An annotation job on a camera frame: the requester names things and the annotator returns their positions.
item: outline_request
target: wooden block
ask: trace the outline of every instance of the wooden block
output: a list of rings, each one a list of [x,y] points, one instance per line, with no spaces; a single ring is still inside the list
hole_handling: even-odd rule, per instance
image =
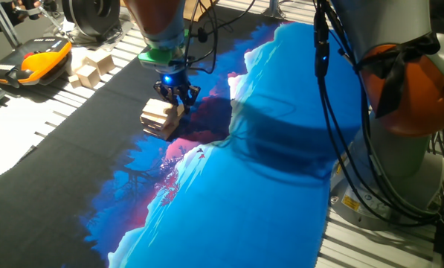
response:
[[[150,106],[157,106],[157,107],[161,107],[164,109],[172,109],[173,105],[171,103],[162,101],[162,100],[156,100],[156,99],[149,99],[146,103],[146,105],[150,105]]]
[[[83,66],[78,70],[77,76],[81,84],[90,89],[93,89],[101,81],[97,69],[93,66]]]
[[[178,127],[178,122],[171,122],[163,130],[157,130],[153,127],[145,126],[144,132],[156,138],[162,138],[163,140],[166,141],[170,137],[170,135],[174,132],[174,130],[176,130],[177,127]]]
[[[167,119],[158,118],[156,116],[151,116],[145,113],[141,115],[142,124],[153,126],[158,130],[162,130],[166,126],[167,122]]]
[[[80,78],[77,75],[71,75],[68,79],[73,89],[81,86]]]
[[[97,50],[87,56],[88,65],[97,69],[100,75],[107,74],[112,69],[116,68],[111,54],[104,50]]]
[[[170,103],[149,100],[143,109],[141,123],[144,125],[145,133],[167,140],[178,127],[183,115],[184,105],[178,105],[175,108]]]

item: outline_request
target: table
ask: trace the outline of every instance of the table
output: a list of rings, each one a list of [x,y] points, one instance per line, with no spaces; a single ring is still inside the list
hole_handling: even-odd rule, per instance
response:
[[[218,5],[244,10],[249,2],[221,0]],[[268,0],[259,0],[255,2],[251,12],[261,13],[267,7]],[[309,1],[290,2],[282,4],[281,8],[286,14],[286,19],[312,24],[315,11]],[[95,90],[136,58],[143,48],[145,43],[141,33],[138,27],[134,26],[111,52],[116,69],[103,75],[102,81],[94,89],[73,89],[67,77],[61,77],[49,86],[28,88],[21,98],[8,95],[0,101],[0,125],[11,124],[12,121],[5,118],[11,118],[21,111],[32,110],[35,114],[32,124],[21,126],[18,130],[6,129],[19,131],[24,135],[12,136],[1,144],[0,150],[7,155],[4,169],[11,168],[26,152],[36,147],[72,112],[83,105]],[[351,225],[330,210],[326,216],[324,240],[316,267],[444,267],[442,256],[433,251],[434,233],[433,226],[372,232]]]

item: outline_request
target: white block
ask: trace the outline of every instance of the white block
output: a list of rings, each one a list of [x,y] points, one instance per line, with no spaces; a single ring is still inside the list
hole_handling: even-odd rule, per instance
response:
[[[93,66],[83,66],[78,70],[77,76],[81,84],[90,89],[93,89],[101,81],[97,69]]]
[[[68,79],[73,89],[81,86],[80,78],[77,75],[71,75]]]
[[[101,49],[91,53],[86,59],[88,60],[88,65],[95,67],[100,75],[107,74],[116,68],[111,54]]]

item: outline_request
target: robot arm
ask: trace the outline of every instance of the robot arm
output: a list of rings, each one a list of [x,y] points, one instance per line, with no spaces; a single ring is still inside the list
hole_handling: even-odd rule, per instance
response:
[[[191,86],[185,62],[185,0],[124,0],[141,29],[147,48],[139,55],[142,66],[156,70],[161,79],[154,85],[165,100],[188,112],[200,88]]]
[[[360,75],[383,126],[409,137],[442,130],[444,34],[431,32],[429,0],[332,4],[355,61],[363,66]]]

